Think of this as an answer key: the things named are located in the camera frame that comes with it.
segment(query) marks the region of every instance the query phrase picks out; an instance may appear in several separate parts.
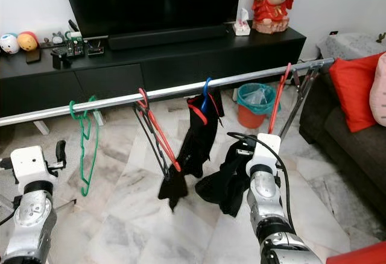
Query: statue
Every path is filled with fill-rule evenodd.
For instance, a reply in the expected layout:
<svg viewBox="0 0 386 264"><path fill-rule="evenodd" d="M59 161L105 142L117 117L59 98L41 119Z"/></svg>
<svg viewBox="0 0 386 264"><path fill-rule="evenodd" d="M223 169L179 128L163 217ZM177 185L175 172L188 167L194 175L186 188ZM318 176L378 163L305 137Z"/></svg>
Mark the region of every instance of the statue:
<svg viewBox="0 0 386 264"><path fill-rule="evenodd" d="M283 32L288 28L287 9L292 9L294 0L254 0L252 28L261 33Z"/></svg>

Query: sofa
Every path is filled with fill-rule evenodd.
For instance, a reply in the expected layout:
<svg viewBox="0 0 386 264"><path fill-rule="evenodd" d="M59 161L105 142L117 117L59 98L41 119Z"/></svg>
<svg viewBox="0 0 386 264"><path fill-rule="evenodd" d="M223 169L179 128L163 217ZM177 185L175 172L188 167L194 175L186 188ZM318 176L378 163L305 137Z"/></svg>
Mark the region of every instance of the sofa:
<svg viewBox="0 0 386 264"><path fill-rule="evenodd" d="M299 132L308 143L319 144L386 218L386 127L377 124L350 132L329 68L322 68L309 91Z"/></svg>

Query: tv screen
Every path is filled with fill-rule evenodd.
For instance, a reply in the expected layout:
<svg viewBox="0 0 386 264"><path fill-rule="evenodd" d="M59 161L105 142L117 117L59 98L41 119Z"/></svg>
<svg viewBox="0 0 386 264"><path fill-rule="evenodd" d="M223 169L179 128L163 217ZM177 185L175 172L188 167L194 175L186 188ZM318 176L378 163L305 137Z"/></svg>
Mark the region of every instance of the tv screen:
<svg viewBox="0 0 386 264"><path fill-rule="evenodd" d="M69 0L85 38L235 20L238 0Z"/></svg>

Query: white wall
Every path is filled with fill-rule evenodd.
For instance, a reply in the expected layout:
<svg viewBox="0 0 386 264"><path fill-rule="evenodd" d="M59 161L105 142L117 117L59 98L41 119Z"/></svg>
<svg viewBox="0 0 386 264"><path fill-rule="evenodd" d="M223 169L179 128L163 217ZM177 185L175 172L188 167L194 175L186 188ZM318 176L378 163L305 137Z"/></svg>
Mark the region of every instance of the white wall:
<svg viewBox="0 0 386 264"><path fill-rule="evenodd" d="M253 0L239 0L250 11ZM315 44L332 30L386 32L386 0L295 0L289 25L307 36L301 58L317 56ZM0 34L33 31L39 39L68 29L74 15L68 0L0 0Z"/></svg>

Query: clothes rail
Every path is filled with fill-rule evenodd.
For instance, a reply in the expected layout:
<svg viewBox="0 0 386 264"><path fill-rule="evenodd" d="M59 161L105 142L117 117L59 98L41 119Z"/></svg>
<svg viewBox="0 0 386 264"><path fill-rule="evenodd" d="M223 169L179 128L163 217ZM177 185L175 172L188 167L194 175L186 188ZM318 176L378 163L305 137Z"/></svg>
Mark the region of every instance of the clothes rail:
<svg viewBox="0 0 386 264"><path fill-rule="evenodd" d="M333 58L326 58L321 60L314 60L305 63L292 65L291 71L320 68L325 64L331 64L334 62ZM215 79L209 82L209 87L219 87L233 83L241 83L244 81L269 77L273 75L280 75L285 72L286 66L279 68L266 69L262 71L256 71L246 74L235 75L231 77L224 77ZM193 92L202 89L205 85L205 81L199 83L192 83L182 86L175 86L165 89L159 89L147 92L149 99L162 98L165 96L178 95L186 92ZM121 104L133 103L142 99L142 95L139 93L119 96L109 99L101 99L92 102L84 102L75 104L73 106L74 112L83 112L85 110L93 110L98 108L110 107ZM20 115L12 115L0 118L0 127L11 124L19 124L21 122L38 121L45 118L52 118L55 116L68 115L70 113L69 106L61 106L56 108L44 109L36 112L22 113Z"/></svg>

